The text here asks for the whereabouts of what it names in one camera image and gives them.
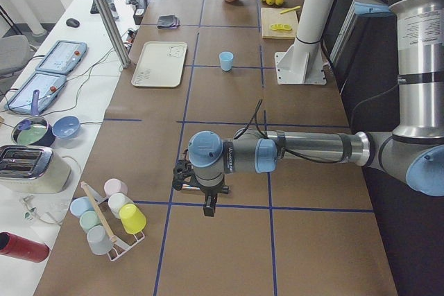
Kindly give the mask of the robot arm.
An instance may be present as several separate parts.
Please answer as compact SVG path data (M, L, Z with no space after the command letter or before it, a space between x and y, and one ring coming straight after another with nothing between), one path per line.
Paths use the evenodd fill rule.
M279 160L352 162L384 171L430 196L443 194L443 0L355 0L358 15L397 18L400 122L391 132L324 134L243 128L232 139L196 133L173 170L176 190L204 193L213 216L225 176L268 173Z

